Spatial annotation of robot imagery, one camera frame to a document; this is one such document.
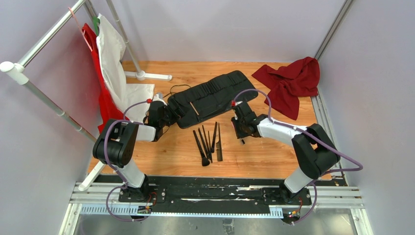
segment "clothes rack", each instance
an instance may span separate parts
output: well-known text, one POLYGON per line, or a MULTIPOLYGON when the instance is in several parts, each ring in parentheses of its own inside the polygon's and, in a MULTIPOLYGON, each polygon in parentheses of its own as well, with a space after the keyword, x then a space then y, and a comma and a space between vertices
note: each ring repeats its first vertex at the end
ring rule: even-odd
MULTIPOLYGON (((138 65, 137 58, 135 57, 131 45, 129 44, 127 35, 125 30, 122 26, 121 20, 116 12, 116 9, 113 5, 112 0, 107 0, 107 4, 111 10, 111 14, 113 15, 115 22, 121 32, 121 36, 126 44, 126 48, 131 55, 131 59, 134 63, 136 68, 136 72, 128 72, 126 71, 126 76, 132 76, 137 78, 138 80, 144 79, 157 79, 157 80, 171 80, 171 75, 162 75, 162 74, 152 74, 146 73, 138 65)), ((89 17, 93 19, 93 17, 97 16, 97 13, 93 7, 91 0, 79 0, 76 2, 73 7, 71 8, 74 13, 76 13, 82 6, 85 7, 86 12, 88 13, 89 17)), ((47 33, 17 62, 12 63, 10 61, 5 61, 0 64, 0 71, 6 73, 10 76, 13 80, 15 80, 19 85, 26 87, 32 94, 34 94, 39 100, 41 100, 45 105, 47 105, 50 109, 52 109, 58 116, 62 117, 65 121, 71 124, 77 132, 80 132, 85 137, 90 139, 92 142, 96 142, 96 138, 85 128, 83 128, 77 121, 75 121, 68 113, 66 113, 61 107, 59 107, 53 100, 51 100, 45 93, 39 90, 32 82, 30 82, 29 78, 23 74, 24 69, 30 62, 39 54, 39 52, 52 40, 52 38, 62 29, 62 27, 72 18, 72 14, 70 11, 67 11, 63 17, 58 20, 48 31, 47 33)), ((99 162, 91 173, 85 178, 84 182, 79 186, 80 190, 86 190, 91 183, 97 178, 99 173, 105 165, 99 162)))

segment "white towel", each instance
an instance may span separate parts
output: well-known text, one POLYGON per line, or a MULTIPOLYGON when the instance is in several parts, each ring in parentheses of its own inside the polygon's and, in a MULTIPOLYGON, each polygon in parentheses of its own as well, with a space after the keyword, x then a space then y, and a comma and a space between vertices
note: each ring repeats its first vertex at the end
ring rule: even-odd
MULTIPOLYGON (((151 99, 154 93, 154 84, 127 84, 120 60, 125 52, 125 43, 121 35, 101 14, 99 35, 96 45, 99 52, 99 63, 105 85, 109 90, 116 107, 124 112, 129 106, 151 99)), ((142 122, 150 104, 140 104, 130 109, 127 117, 133 121, 142 122)))

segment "wooden board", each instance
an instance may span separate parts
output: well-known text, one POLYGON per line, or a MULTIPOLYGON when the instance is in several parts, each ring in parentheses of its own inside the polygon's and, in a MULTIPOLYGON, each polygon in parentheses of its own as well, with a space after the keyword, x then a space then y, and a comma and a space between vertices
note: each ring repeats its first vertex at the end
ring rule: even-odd
MULTIPOLYGON (((254 73, 265 63, 245 62, 140 62, 140 66, 148 73, 171 74, 173 79, 169 82, 147 80, 138 81, 128 78, 127 83, 154 83, 154 92, 168 94, 173 85, 189 84, 191 86, 209 81, 210 79, 234 70, 242 71, 257 88, 266 93, 269 89, 254 79, 254 73)), ((272 68, 286 66, 288 63, 266 63, 272 68)), ((123 63, 126 71, 134 71, 131 62, 123 63)), ((179 92, 186 87, 174 87, 173 92, 179 92)), ((250 101, 249 105, 257 115, 266 114, 268 105, 264 103, 265 97, 259 96, 250 101)), ((311 99, 300 98, 300 112, 296 121, 287 118, 279 112, 272 110, 272 117, 296 125, 311 125, 316 122, 311 99)), ((193 130, 202 128, 202 124, 187 129, 180 129, 173 125, 158 142, 136 142, 134 161, 139 169, 148 175, 171 176, 209 176, 209 177, 242 177, 242 178, 286 178, 297 167, 297 159, 293 148, 278 141, 266 138, 246 138, 246 144, 236 139, 231 117, 233 111, 207 120, 202 124, 206 132, 209 130, 212 138, 215 121, 220 123, 223 162, 217 162, 216 152, 213 154, 213 163, 202 167, 201 157, 197 148, 193 130)), ((93 159, 89 170, 97 160, 93 159)), ((107 166, 103 173, 112 173, 107 166)))

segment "dark red towel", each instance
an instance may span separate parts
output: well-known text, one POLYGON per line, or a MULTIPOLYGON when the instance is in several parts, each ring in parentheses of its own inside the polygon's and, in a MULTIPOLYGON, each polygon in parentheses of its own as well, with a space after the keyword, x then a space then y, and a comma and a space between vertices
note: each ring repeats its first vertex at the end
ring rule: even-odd
POLYGON ((289 66, 279 67, 278 70, 263 65, 252 74, 252 77, 271 89, 268 97, 273 109, 297 120, 300 107, 298 96, 318 94, 320 67, 316 59, 305 57, 289 66))
POLYGON ((82 31, 85 32, 85 37, 88 40, 89 44, 92 46, 92 61, 95 67, 95 72, 98 75, 99 85, 101 86, 101 93, 98 97, 99 109, 103 121, 103 123, 98 126, 98 130, 101 133, 105 125, 107 124, 108 119, 123 119, 124 115, 115 106, 113 99, 111 98, 110 92, 108 91, 107 87, 105 87, 104 78, 102 77, 101 73, 101 66, 99 64, 98 48, 96 46, 96 35, 87 24, 84 24, 84 26, 82 27, 82 31))

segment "comb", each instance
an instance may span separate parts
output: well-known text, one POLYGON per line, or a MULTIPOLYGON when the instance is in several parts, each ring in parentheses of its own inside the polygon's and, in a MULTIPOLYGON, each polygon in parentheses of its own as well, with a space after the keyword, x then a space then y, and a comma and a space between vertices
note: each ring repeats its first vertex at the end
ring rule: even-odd
POLYGON ((215 143, 216 143, 215 139, 216 139, 216 129, 217 129, 217 127, 218 127, 218 122, 215 122, 215 130, 213 131, 212 146, 211 146, 211 149, 210 149, 211 153, 215 152, 215 143))
POLYGON ((221 162, 223 161, 223 157, 222 157, 222 143, 220 139, 220 124, 219 123, 218 123, 218 132, 219 132, 219 141, 218 143, 216 143, 216 158, 218 162, 221 162))

